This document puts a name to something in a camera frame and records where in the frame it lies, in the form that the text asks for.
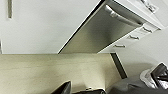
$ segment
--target white wall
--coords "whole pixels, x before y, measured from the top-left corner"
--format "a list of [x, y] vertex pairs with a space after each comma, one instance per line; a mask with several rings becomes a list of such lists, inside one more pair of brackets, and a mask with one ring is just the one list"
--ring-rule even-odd
[[168, 66], [168, 28], [116, 52], [128, 76], [137, 75], [160, 62]]

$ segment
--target stainless steel dishwasher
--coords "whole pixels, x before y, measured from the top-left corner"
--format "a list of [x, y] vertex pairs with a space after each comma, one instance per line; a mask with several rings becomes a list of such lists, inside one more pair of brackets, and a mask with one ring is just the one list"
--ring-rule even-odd
[[115, 0], [102, 0], [60, 53], [97, 53], [145, 22]]

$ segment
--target cabinet handle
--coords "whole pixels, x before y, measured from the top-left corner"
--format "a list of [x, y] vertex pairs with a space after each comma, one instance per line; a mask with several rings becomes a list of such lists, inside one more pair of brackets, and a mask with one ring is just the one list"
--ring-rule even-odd
[[8, 0], [8, 18], [12, 18], [12, 0]]
[[121, 47], [121, 48], [125, 48], [125, 45], [114, 45], [114, 47]]
[[133, 37], [133, 36], [129, 36], [131, 39], [137, 39], [137, 40], [139, 40], [139, 37]]
[[144, 29], [145, 31], [148, 31], [148, 32], [152, 33], [152, 30], [146, 29], [145, 27], [143, 27], [143, 29]]

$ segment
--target floor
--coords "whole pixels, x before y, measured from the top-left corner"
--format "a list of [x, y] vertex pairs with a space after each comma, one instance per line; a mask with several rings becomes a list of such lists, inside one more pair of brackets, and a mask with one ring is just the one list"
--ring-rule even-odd
[[121, 79], [110, 54], [0, 55], [0, 94], [50, 94], [66, 81], [72, 92], [105, 89]]

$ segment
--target cabinet door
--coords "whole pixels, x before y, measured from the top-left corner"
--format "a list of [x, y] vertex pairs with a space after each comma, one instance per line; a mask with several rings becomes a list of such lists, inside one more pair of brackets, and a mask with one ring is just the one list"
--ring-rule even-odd
[[3, 54], [58, 53], [100, 0], [12, 0], [12, 19], [7, 1], [0, 1]]

